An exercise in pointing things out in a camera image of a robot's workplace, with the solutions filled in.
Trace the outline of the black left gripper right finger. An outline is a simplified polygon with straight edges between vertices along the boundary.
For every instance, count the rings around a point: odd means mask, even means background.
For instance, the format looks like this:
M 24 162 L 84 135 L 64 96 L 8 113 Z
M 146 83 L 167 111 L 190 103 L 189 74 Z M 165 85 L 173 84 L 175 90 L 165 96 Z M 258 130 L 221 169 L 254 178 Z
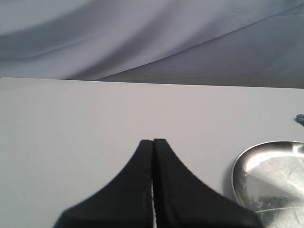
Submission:
M 258 216 L 215 192 L 165 139 L 153 141 L 153 199 L 159 228 L 257 228 Z

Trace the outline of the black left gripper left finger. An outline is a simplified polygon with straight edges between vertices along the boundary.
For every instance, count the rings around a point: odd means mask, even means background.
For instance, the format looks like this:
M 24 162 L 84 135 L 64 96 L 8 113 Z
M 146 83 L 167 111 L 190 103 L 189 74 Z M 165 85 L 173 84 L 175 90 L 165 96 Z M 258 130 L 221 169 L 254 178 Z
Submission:
M 56 228 L 152 228 L 153 143 L 140 141 L 125 167 L 101 190 L 66 209 Z

